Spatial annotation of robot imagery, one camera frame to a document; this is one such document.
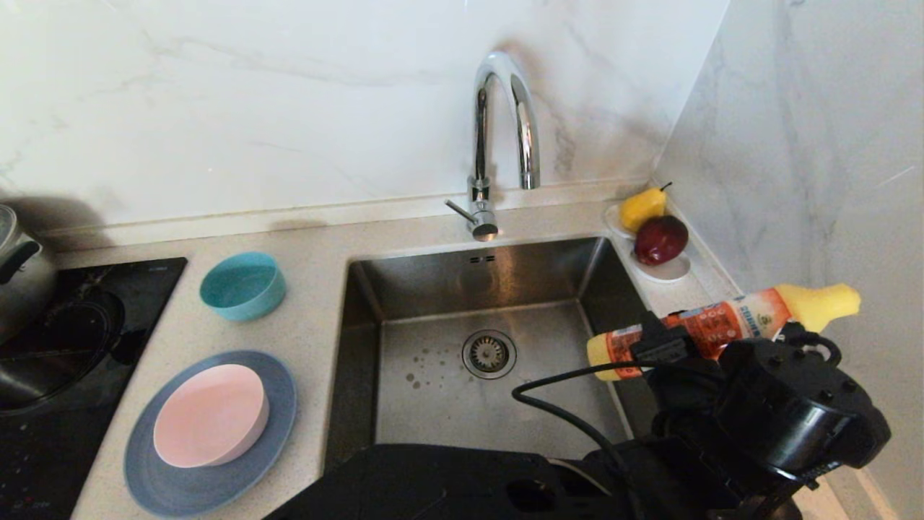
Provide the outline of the orange dish soap bottle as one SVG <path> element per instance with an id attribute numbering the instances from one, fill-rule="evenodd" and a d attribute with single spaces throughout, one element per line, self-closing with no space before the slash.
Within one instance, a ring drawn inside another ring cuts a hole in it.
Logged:
<path id="1" fill-rule="evenodd" d="M 717 360 L 727 345 L 743 339 L 774 339 L 785 328 L 819 334 L 832 321 L 857 315 L 861 306 L 859 292 L 846 284 L 829 287 L 800 287 L 781 284 L 761 292 L 721 300 L 699 308 L 670 313 L 667 325 L 682 324 L 700 348 L 703 356 Z M 630 346 L 641 337 L 640 323 L 611 330 L 588 340 L 586 351 L 590 365 L 629 363 L 598 373 L 601 381 L 624 381 L 642 375 L 634 366 Z"/>

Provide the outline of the blue round plate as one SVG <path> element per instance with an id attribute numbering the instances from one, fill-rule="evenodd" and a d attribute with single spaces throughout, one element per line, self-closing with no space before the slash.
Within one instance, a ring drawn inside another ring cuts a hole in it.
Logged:
<path id="1" fill-rule="evenodd" d="M 269 400 L 268 425 L 241 457 L 218 467 L 180 469 L 155 452 L 155 419 L 168 397 L 200 372 L 225 363 L 253 369 Z M 274 466 L 286 445 L 297 414 L 297 384 L 288 367 L 270 353 L 222 352 L 195 362 L 173 376 L 145 406 L 126 442 L 123 474 L 130 496 L 150 514 L 192 518 L 237 500 Z"/>

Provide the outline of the yellow pear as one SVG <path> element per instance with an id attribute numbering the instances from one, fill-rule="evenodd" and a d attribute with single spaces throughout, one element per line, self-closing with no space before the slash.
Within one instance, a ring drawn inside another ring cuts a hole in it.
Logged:
<path id="1" fill-rule="evenodd" d="M 647 221 L 663 216 L 667 205 L 666 189 L 672 184 L 667 182 L 661 187 L 648 188 L 624 201 L 619 210 L 619 223 L 624 230 L 636 234 Z"/>

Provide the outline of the teal bowl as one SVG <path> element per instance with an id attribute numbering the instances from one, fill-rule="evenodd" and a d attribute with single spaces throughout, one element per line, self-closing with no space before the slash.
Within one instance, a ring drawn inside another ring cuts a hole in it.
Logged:
<path id="1" fill-rule="evenodd" d="M 199 300 L 228 321 L 251 321 L 273 313 L 287 296 L 277 260 L 244 251 L 215 264 L 199 284 Z"/>

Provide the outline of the white fruit dish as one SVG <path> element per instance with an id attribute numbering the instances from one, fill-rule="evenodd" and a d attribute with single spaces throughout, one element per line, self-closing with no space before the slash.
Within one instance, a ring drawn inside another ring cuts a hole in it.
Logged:
<path id="1" fill-rule="evenodd" d="M 622 225 L 620 220 L 620 204 L 613 204 L 603 212 L 603 221 L 612 233 L 628 242 L 629 257 L 633 269 L 644 279 L 657 283 L 673 283 L 682 280 L 691 270 L 691 259 L 684 251 L 676 258 L 657 266 L 641 264 L 634 253 L 636 235 Z"/>

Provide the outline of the black induction cooktop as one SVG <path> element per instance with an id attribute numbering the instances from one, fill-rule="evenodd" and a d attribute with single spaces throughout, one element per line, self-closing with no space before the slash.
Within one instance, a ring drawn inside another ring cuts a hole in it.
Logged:
<path id="1" fill-rule="evenodd" d="M 0 520 L 69 520 L 184 257 L 57 274 L 0 344 Z"/>

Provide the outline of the stainless steel sink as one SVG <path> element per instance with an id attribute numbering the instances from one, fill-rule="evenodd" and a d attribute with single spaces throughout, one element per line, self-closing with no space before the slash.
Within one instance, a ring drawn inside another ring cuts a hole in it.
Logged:
<path id="1" fill-rule="evenodd" d="M 590 338 L 649 309 L 615 243 L 598 236 L 350 262 L 323 468 L 383 443 L 580 459 L 596 443 L 513 389 L 586 368 Z M 517 345 L 496 381 L 460 356 L 482 329 Z"/>

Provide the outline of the pink bowl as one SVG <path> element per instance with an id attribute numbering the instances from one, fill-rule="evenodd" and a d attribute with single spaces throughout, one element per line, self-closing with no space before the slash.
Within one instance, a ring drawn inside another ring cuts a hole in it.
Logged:
<path id="1" fill-rule="evenodd" d="M 153 425 L 153 446 L 171 467 L 218 467 L 254 447 L 269 415 L 263 379 L 252 368 L 225 363 L 191 376 L 168 396 Z"/>

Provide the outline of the chrome faucet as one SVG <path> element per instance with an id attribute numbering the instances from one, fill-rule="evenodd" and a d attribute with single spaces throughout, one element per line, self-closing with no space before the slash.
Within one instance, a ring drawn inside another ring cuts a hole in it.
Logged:
<path id="1" fill-rule="evenodd" d="M 460 207 L 446 199 L 445 205 L 466 221 L 475 241 L 493 241 L 500 229 L 491 200 L 491 181 L 487 169 L 489 137 L 489 90 L 499 85 L 515 122 L 518 146 L 519 187 L 524 191 L 541 186 L 539 119 L 533 105 L 525 73 L 509 53 L 489 53 L 476 70 L 473 118 L 473 172 L 466 181 L 466 203 Z"/>

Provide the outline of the steel cooking pot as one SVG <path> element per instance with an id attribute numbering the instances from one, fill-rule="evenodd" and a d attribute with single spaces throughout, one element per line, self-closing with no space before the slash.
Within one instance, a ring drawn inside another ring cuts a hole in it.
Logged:
<path id="1" fill-rule="evenodd" d="M 0 345 L 29 326 L 55 293 L 53 251 L 0 204 Z"/>

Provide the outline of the metal sink drain strainer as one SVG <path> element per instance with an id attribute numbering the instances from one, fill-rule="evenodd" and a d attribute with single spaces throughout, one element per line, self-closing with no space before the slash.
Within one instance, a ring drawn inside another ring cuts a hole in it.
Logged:
<path id="1" fill-rule="evenodd" d="M 496 381 L 517 363 L 517 345 L 499 330 L 482 329 L 471 334 L 462 346 L 461 359 L 475 378 Z"/>

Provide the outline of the red apple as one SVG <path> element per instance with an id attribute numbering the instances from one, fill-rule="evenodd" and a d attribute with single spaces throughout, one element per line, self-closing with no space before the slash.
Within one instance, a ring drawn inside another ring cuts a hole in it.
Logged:
<path id="1" fill-rule="evenodd" d="M 660 266 L 679 257 L 687 244 L 689 228 L 682 220 L 674 216 L 653 217 L 637 231 L 634 255 L 641 264 Z"/>

